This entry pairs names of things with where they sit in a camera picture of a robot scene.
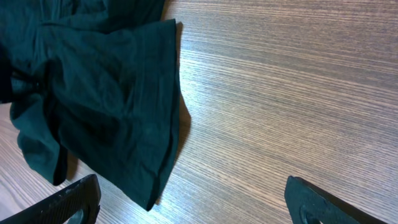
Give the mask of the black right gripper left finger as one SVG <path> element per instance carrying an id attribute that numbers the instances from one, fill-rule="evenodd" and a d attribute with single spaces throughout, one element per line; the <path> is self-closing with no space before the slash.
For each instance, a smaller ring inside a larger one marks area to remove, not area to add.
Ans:
<path id="1" fill-rule="evenodd" d="M 95 224 L 100 200 L 98 178 L 90 174 L 1 224 Z"/>

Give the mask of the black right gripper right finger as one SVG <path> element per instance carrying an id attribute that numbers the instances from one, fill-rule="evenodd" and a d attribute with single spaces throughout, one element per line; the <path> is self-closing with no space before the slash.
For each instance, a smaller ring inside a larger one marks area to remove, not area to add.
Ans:
<path id="1" fill-rule="evenodd" d="M 301 177 L 288 177 L 284 198 L 293 224 L 386 224 Z"/>

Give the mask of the black shorts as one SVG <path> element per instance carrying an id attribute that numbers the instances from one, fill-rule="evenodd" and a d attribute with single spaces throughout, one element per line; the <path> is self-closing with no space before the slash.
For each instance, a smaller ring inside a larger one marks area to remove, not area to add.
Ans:
<path id="1" fill-rule="evenodd" d="M 178 148 L 176 22 L 164 2 L 2 1 L 1 77 L 29 167 L 53 185 L 72 153 L 150 210 Z"/>

